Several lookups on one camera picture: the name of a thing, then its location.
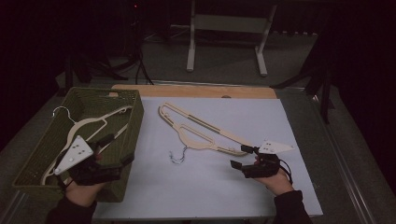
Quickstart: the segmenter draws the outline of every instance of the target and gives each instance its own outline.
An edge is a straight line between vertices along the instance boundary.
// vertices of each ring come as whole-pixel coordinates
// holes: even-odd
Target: dark background
[[[139,3],[139,9],[134,9],[135,3]],[[0,148],[59,89],[55,77],[64,70],[65,58],[71,52],[83,51],[97,60],[106,55],[123,56],[135,50],[134,46],[125,49],[116,44],[126,35],[133,35],[122,32],[125,24],[139,21],[167,38],[170,24],[190,23],[190,1],[183,0],[150,0],[144,4],[126,0],[2,0],[0,4]],[[197,5],[204,13],[261,13],[236,7],[233,1],[213,4],[202,0]],[[272,26],[272,32],[286,31],[288,35],[321,34],[304,69],[332,62],[332,83],[339,88],[393,192],[395,15],[395,4],[390,1],[356,5],[293,1],[278,7]]]

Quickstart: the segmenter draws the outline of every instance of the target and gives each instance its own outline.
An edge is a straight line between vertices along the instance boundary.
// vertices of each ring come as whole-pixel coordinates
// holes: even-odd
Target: person's left hand
[[[97,193],[106,185],[106,183],[95,184],[91,186],[80,186],[72,181],[66,189],[66,198],[75,204],[83,207],[90,207],[96,199]]]

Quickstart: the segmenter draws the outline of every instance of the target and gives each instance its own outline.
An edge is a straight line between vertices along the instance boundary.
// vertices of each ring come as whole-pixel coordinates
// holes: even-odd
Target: woven basket
[[[99,162],[103,165],[118,163],[124,156],[134,152],[144,114],[139,92],[72,88],[62,103],[62,106],[70,111],[70,118],[75,122],[87,118],[100,118],[126,105],[131,105],[132,110],[107,118],[105,128],[90,140],[90,142],[97,141],[107,134],[116,133],[128,124],[126,131],[102,152],[103,158]],[[67,135],[74,125],[70,118],[67,110],[61,108],[56,110],[54,119],[14,180],[14,188],[38,200],[57,201],[63,197],[54,176],[49,177],[44,186],[40,185],[40,179],[66,144]],[[86,124],[78,129],[75,136],[80,135],[86,139],[103,125],[103,121]],[[120,180],[112,181],[99,192],[97,200],[107,203],[121,202],[130,171],[131,164],[123,168]]]

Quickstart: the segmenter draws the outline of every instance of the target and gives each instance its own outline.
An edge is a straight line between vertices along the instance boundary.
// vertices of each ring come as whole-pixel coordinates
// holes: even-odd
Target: white poster board
[[[274,195],[255,180],[245,179],[230,165],[230,160],[252,164],[254,154],[235,157],[211,149],[187,149],[181,164],[172,163],[169,151],[180,158],[184,145],[177,132],[159,116],[159,106],[164,102],[243,137],[253,146],[259,147],[265,139],[294,146],[295,150],[278,157],[288,163],[294,188],[303,192],[308,215],[322,215],[280,100],[144,97],[142,101],[145,115],[124,201],[99,203],[94,218],[241,218],[276,214]],[[214,137],[219,145],[240,148],[218,134],[200,130]]]

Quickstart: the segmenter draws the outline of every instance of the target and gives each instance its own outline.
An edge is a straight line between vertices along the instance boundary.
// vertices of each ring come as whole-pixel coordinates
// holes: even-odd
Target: black cable
[[[67,185],[65,185],[65,189],[67,189],[67,187],[69,187],[72,183],[74,182],[74,180],[72,179],[72,181],[70,181],[70,183],[68,183]]]
[[[291,183],[291,184],[293,184],[293,179],[291,178],[291,169],[290,169],[290,167],[288,166],[288,171],[285,169],[285,167],[283,167],[283,166],[280,166],[280,168],[286,173],[286,175],[289,177],[289,182]]]
[[[136,74],[134,75],[134,83],[137,85],[138,75],[139,75],[139,72],[141,69],[143,72],[143,75],[146,78],[147,83],[149,83],[150,85],[154,85],[154,83],[152,82],[152,80],[149,77],[149,74],[146,70],[146,66],[143,64],[143,51],[142,51],[141,43],[140,43],[140,37],[142,36],[140,31],[142,29],[141,26],[142,26],[142,20],[143,20],[142,17],[143,16],[141,14],[139,14],[139,15],[140,15],[140,17],[138,17],[136,14],[134,15],[135,23],[133,24],[133,27],[132,27],[132,29],[134,30],[133,33],[134,33],[134,39],[135,39],[135,42],[134,42],[135,51],[136,51],[135,56],[137,57],[137,60],[139,61],[139,66],[137,67]]]

